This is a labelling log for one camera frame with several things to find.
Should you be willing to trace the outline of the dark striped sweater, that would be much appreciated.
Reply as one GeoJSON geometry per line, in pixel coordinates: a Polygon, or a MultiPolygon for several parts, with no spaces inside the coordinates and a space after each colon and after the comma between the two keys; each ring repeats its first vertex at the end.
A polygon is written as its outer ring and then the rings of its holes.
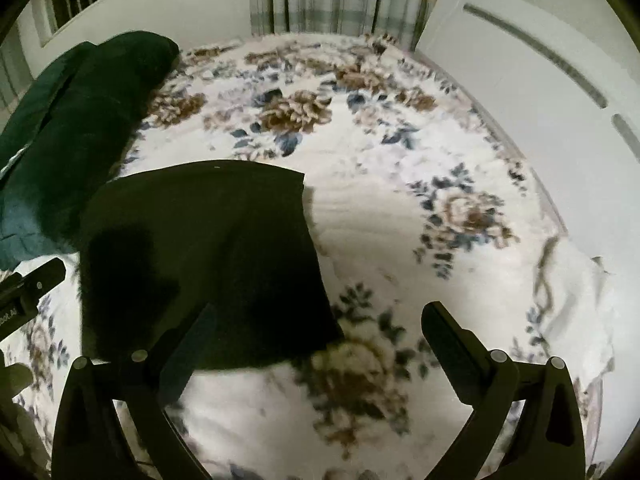
{"type": "Polygon", "coordinates": [[[300,172],[233,160],[102,186],[80,225],[82,350],[115,361],[192,318],[204,370],[301,361],[339,344],[304,191],[300,172]]]}

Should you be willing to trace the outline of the dark green pillow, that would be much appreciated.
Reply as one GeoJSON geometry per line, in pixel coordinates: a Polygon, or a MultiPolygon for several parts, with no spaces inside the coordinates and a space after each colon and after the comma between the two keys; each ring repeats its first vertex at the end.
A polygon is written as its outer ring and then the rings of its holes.
{"type": "Polygon", "coordinates": [[[82,42],[32,83],[1,133],[1,266],[76,252],[88,201],[179,55],[155,32],[82,42]]]}

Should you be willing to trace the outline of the floral bed blanket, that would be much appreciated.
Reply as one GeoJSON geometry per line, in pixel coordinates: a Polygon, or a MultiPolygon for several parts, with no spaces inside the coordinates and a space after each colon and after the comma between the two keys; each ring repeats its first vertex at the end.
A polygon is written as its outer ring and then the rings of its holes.
{"type": "MultiPolygon", "coordinates": [[[[528,163],[443,73],[384,37],[179,49],[104,185],[214,160],[303,175],[305,218],[343,339],[301,361],[233,370],[204,370],[194,345],[182,350],[195,368],[165,412],[209,479],[425,477],[471,414],[422,334],[431,301],[511,359],[563,358],[594,448],[613,357],[604,270],[567,237],[528,163]]],[[[73,362],[114,362],[81,347],[80,225],[77,241],[71,254],[1,267],[2,280],[53,258],[66,269],[52,294],[66,343],[55,398],[32,390],[23,358],[6,365],[18,386],[2,439],[38,478],[51,478],[73,362]]]]}

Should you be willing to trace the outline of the white bed footboard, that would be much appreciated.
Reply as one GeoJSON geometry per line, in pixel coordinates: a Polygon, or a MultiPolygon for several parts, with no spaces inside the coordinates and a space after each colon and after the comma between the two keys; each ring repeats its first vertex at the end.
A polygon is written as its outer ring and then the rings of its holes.
{"type": "Polygon", "coordinates": [[[576,243],[604,259],[620,310],[638,310],[639,139],[605,80],[618,70],[522,0],[437,0],[418,50],[516,144],[576,243]]]}

